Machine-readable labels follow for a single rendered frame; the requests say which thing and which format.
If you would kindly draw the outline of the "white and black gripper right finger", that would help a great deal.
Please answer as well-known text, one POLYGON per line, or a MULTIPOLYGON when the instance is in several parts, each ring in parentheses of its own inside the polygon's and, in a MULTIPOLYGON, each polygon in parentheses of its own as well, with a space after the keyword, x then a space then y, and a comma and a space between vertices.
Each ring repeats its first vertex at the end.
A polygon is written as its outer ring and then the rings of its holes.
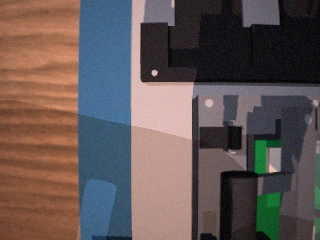
POLYGON ((256 231, 256 240, 271 240, 263 231, 256 231))

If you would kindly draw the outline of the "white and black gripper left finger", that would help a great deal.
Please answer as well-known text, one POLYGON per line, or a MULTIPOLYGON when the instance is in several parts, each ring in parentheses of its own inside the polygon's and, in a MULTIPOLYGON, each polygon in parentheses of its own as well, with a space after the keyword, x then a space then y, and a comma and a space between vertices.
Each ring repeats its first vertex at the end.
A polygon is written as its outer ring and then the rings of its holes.
POLYGON ((218 240, 216 236, 213 236, 212 233, 201 233, 200 240, 218 240))

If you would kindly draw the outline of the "green circuit board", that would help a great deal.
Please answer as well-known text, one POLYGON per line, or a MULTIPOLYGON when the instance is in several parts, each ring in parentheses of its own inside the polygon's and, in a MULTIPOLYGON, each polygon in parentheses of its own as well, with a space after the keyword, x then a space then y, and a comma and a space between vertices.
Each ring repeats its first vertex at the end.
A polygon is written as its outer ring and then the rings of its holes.
MULTIPOLYGON (((281 140, 255 140, 254 172, 280 172, 281 140)), ((278 240, 280 193, 257 196, 256 231, 278 240)))

